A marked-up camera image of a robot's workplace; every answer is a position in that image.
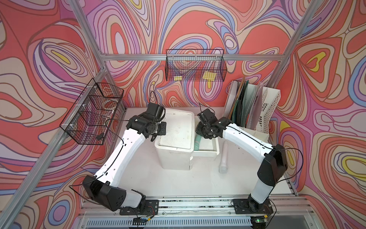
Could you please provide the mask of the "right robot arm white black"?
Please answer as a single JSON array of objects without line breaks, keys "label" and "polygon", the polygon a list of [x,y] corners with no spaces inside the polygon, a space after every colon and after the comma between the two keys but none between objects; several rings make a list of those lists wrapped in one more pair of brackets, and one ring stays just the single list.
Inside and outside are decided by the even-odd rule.
[{"label": "right robot arm white black", "polygon": [[220,137],[233,142],[260,162],[258,181],[244,203],[244,208],[251,213],[259,213],[288,169],[285,148],[280,144],[274,146],[259,140],[225,117],[216,118],[215,113],[208,108],[197,116],[200,122],[195,132],[198,135],[205,139]]}]

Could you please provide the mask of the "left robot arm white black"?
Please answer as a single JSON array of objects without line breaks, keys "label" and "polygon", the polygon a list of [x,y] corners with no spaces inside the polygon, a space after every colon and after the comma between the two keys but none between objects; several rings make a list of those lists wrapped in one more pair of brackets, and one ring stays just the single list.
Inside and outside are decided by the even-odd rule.
[{"label": "left robot arm white black", "polygon": [[157,136],[166,135],[163,121],[166,109],[149,103],[147,110],[128,120],[126,129],[115,150],[94,176],[86,176],[83,188],[89,198],[111,211],[130,210],[142,214],[146,206],[146,196],[136,190],[119,188],[120,179],[133,155],[142,143]]}]

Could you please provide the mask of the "white plastic drawer cabinet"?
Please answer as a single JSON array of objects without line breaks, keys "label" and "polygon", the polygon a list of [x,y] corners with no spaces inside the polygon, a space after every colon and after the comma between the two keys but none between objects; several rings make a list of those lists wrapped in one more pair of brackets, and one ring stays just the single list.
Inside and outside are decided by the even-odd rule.
[{"label": "white plastic drawer cabinet", "polygon": [[200,151],[194,151],[195,129],[199,119],[193,112],[166,109],[166,135],[158,136],[154,146],[163,169],[191,170],[195,159],[215,160],[220,153],[217,138],[202,139]]}]

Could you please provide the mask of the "teal microphone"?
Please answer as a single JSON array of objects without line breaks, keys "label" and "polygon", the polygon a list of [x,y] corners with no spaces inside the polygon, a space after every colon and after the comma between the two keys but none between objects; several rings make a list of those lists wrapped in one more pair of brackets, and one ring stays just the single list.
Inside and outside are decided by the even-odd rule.
[{"label": "teal microphone", "polygon": [[194,139],[194,151],[200,151],[201,149],[201,142],[203,137],[201,135],[196,135]]}]

